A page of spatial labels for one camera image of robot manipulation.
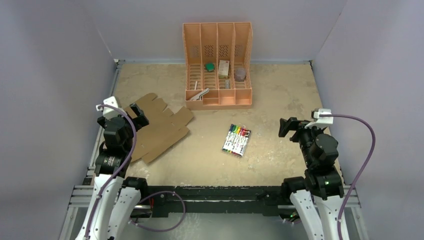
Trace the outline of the brown cardboard box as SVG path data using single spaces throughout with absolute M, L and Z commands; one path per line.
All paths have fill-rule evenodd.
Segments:
M 194 114 L 186 107 L 176 113 L 155 93 L 148 93 L 134 102 L 143 110 L 149 125 L 137 131 L 136 147 L 131 162 L 150 163 L 189 133 L 187 124 Z

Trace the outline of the pack of coloured markers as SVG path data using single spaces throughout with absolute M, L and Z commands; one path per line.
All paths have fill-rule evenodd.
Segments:
M 231 124 L 221 150 L 225 153 L 243 157 L 252 131 L 244 125 Z

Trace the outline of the orange plastic file organizer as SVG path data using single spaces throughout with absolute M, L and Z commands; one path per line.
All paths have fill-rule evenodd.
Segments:
M 185 104 L 194 111 L 249 109 L 250 22 L 184 23 Z

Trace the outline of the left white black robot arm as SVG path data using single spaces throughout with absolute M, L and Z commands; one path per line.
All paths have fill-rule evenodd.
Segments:
M 98 109 L 103 113 L 97 122 L 104 140 L 95 160 L 93 192 L 78 240 L 117 240 L 129 224 L 134 206 L 149 199 L 145 179 L 125 177 L 137 131 L 149 125 L 149 120 L 135 103 L 130 105 L 135 117 L 105 103 Z

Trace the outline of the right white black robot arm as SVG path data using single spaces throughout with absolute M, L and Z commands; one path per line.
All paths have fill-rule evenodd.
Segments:
M 310 240 L 348 240 L 344 186 L 335 168 L 338 141 L 322 128 L 308 127 L 307 120 L 291 117 L 279 122 L 278 136 L 294 132 L 290 141 L 299 144 L 306 165 L 304 176 L 284 179 L 282 200 L 294 205 Z

